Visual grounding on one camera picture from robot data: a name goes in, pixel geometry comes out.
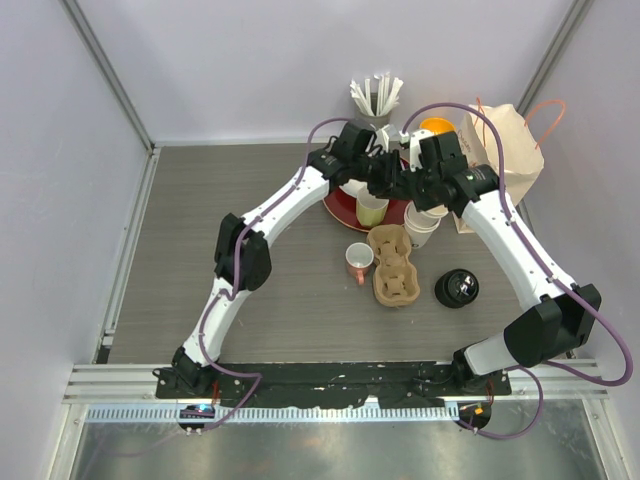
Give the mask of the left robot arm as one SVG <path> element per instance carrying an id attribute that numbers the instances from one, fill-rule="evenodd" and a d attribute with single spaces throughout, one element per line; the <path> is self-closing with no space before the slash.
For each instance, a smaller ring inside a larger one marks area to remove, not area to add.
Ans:
<path id="1" fill-rule="evenodd" d="M 193 332 L 171 360 L 175 386 L 190 398 L 210 391 L 222 371 L 221 346 L 237 312 L 272 272 L 270 249 L 311 206 L 351 180 L 383 186 L 402 170 L 400 154 L 375 146 L 365 124 L 347 121 L 340 134 L 317 150 L 306 147 L 302 165 L 279 190 L 241 216 L 221 221 L 214 251 L 214 279 Z"/>

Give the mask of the black cup lids stack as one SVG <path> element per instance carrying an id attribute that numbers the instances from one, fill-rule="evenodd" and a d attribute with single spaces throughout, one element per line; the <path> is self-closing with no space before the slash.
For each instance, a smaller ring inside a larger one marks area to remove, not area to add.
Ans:
<path id="1" fill-rule="evenodd" d="M 463 308 L 476 300 L 480 284 L 477 277 L 465 269 L 453 269 L 442 275 L 434 286 L 436 299 L 451 309 Z"/>

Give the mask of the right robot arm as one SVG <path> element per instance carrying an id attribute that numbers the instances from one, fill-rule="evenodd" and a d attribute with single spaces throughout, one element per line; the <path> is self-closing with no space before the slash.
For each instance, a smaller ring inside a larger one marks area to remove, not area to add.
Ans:
<path id="1" fill-rule="evenodd" d="M 409 151 L 403 174 L 417 208 L 445 206 L 471 227 L 507 276 L 522 310 L 502 332 L 455 352 L 455 389 L 475 394 L 490 374 L 533 367 L 583 345 L 601 295 L 592 284 L 577 285 L 545 252 L 506 191 L 504 169 L 469 166 L 453 132 L 403 132 L 400 144 Z"/>

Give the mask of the stack of white paper cups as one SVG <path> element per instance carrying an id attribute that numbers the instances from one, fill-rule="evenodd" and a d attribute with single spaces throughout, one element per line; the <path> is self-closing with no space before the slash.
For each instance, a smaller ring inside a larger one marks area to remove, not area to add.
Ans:
<path id="1" fill-rule="evenodd" d="M 411 246 L 414 249 L 423 247 L 448 214 L 445 206 L 419 211 L 415 204 L 410 202 L 404 212 L 404 228 L 409 235 Z"/>

